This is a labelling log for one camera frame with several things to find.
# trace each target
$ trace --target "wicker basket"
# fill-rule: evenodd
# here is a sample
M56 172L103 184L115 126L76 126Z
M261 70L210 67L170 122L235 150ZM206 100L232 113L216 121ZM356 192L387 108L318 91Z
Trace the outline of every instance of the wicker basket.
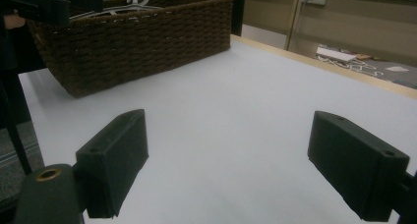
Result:
M104 1L104 7L121 5L126 1ZM150 0L148 5L161 9L80 18L68 28L30 23L30 31L46 67L74 97L230 48L232 0Z

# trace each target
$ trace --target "floor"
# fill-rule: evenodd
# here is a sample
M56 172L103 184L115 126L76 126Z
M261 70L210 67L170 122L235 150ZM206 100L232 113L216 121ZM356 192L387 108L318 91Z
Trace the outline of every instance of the floor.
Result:
M280 33L246 25L243 25L242 36L281 49L284 48L286 38L286 35ZM350 69L395 84L417 89L417 67L375 59L365 60L360 66L357 63L351 63L349 65L326 59L324 61L332 62L336 68Z
M18 125L18 132L32 170L43 167L32 122ZM0 129L0 216L3 207L17 199L25 176L7 130Z

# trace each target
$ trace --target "gripper screw hole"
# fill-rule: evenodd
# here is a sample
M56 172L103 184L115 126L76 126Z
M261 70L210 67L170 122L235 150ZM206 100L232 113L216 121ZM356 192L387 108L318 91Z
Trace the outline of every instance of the gripper screw hole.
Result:
M395 153L393 153L393 152L391 152L391 151L384 151L384 154L385 155L388 155L388 156L395 156Z
M39 182L49 181L58 177L61 174L61 172L62 170L60 169L49 169L37 175L36 180Z

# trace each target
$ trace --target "white tabletop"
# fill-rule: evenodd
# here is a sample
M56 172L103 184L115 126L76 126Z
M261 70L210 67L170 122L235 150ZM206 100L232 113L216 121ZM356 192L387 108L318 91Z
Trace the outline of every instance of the white tabletop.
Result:
M417 170L416 98L236 39L228 51L80 99L47 70L21 75L46 165L74 164L114 117L146 110L149 160L119 217L87 223L362 223L307 157L316 110L402 150L408 172Z

